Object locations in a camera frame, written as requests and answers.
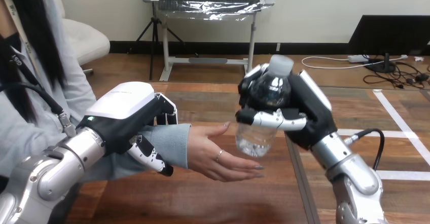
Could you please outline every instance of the robotic arm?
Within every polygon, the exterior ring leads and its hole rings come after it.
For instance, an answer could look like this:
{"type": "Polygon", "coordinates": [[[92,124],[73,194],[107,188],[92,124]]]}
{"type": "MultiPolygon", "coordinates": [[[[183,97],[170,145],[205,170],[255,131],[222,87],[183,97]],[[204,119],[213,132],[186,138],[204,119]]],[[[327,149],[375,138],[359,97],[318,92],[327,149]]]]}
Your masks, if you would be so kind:
{"type": "Polygon", "coordinates": [[[0,195],[1,224],[46,224],[52,209],[102,157],[128,152],[138,162],[171,176],[173,167],[138,130],[145,125],[177,124],[176,106],[151,85],[120,84],[101,97],[68,137],[38,156],[24,159],[0,195]]]}
{"type": "Polygon", "coordinates": [[[255,111],[245,107],[250,86],[267,67],[255,67],[239,84],[242,110],[236,114],[237,121],[283,130],[292,142],[311,151],[333,185],[337,224],[387,223],[380,204],[381,179],[337,134],[331,104],[308,73],[288,77],[291,108],[255,111]]]}

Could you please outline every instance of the white wall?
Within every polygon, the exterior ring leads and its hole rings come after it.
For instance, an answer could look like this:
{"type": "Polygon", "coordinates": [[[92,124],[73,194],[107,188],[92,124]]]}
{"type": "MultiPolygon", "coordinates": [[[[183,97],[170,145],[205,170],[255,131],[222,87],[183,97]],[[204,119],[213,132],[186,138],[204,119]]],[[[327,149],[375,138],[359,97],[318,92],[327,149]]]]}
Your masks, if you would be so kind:
{"type": "MultiPolygon", "coordinates": [[[[151,5],[142,0],[63,3],[67,18],[93,26],[111,41],[135,40],[152,16],[151,5]]],[[[256,42],[347,43],[363,14],[430,15],[430,0],[276,0],[258,15],[256,42]]],[[[169,27],[188,42],[247,42],[250,20],[175,19],[169,27]]]]}

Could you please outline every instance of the human hand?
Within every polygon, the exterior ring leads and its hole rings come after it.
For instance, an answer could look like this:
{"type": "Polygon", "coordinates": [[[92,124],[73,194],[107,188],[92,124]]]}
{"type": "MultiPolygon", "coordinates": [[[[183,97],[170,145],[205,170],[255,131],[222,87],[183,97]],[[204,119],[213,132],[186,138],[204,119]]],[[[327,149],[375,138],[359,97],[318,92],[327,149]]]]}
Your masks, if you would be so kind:
{"type": "Polygon", "coordinates": [[[222,182],[242,181],[263,177],[258,162],[235,157],[213,143],[208,137],[224,134],[230,123],[217,127],[191,127],[188,135],[188,168],[213,180],[222,182]]]}

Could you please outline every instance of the white chair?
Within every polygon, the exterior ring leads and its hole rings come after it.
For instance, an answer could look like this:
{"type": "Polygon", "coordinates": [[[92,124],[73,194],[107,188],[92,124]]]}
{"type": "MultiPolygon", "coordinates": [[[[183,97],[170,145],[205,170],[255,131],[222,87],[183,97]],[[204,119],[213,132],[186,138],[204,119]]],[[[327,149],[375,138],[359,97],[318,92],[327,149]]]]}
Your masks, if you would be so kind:
{"type": "MultiPolygon", "coordinates": [[[[93,27],[65,18],[63,2],[56,0],[60,8],[61,17],[70,44],[73,47],[79,65],[84,65],[109,53],[111,44],[109,39],[93,27]]],[[[86,69],[84,73],[93,73],[93,69],[86,69]]]]}

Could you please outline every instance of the plastic water bottle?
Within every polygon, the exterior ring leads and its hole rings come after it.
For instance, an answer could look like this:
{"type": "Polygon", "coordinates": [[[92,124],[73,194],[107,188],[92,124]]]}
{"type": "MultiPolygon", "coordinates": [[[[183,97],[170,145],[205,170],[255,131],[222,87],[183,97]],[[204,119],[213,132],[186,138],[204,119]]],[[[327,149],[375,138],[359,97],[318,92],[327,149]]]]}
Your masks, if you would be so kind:
{"type": "MultiPolygon", "coordinates": [[[[293,68],[292,59],[273,55],[267,72],[258,78],[250,88],[250,100],[245,106],[255,110],[277,110],[290,103],[291,87],[288,76],[293,68]]],[[[275,141],[277,129],[239,124],[236,145],[243,153],[264,156],[275,141]]]]}

